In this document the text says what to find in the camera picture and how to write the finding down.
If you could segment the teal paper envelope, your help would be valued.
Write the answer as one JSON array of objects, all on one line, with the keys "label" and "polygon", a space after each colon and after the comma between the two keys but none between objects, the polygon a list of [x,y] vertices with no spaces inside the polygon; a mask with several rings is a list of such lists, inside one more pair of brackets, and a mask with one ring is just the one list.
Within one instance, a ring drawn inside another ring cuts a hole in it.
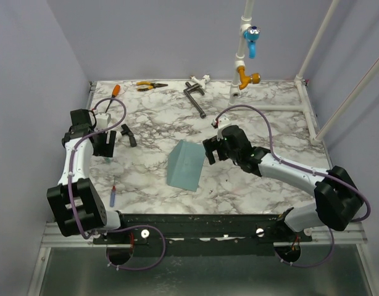
[{"label": "teal paper envelope", "polygon": [[167,184],[196,192],[205,156],[202,145],[180,140],[168,156]]}]

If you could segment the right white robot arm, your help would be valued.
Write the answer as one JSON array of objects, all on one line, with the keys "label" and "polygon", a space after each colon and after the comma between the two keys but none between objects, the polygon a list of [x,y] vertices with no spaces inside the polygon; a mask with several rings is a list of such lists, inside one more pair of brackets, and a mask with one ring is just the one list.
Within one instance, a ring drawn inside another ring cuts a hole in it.
[{"label": "right white robot arm", "polygon": [[236,125],[224,127],[204,140],[203,146],[210,164],[230,159],[246,173],[284,182],[315,199],[311,205],[289,208],[281,215],[276,234],[282,241],[291,241],[298,232],[319,226],[344,231],[364,203],[345,169],[334,166],[322,171],[311,167],[300,170],[298,164],[277,160],[270,149],[252,146]]}]

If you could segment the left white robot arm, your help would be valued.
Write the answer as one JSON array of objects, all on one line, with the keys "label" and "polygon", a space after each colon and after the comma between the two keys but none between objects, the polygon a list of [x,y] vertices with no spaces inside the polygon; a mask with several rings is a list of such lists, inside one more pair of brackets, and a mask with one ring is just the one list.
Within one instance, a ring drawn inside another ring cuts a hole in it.
[{"label": "left white robot arm", "polygon": [[75,218],[84,232],[107,231],[116,244],[128,239],[129,229],[121,223],[120,213],[108,211],[90,180],[92,156],[112,157],[116,131],[96,134],[101,119],[92,119],[91,112],[78,109],[70,113],[72,125],[62,138],[65,164],[57,186],[46,194],[55,221],[63,236],[79,235]]}]

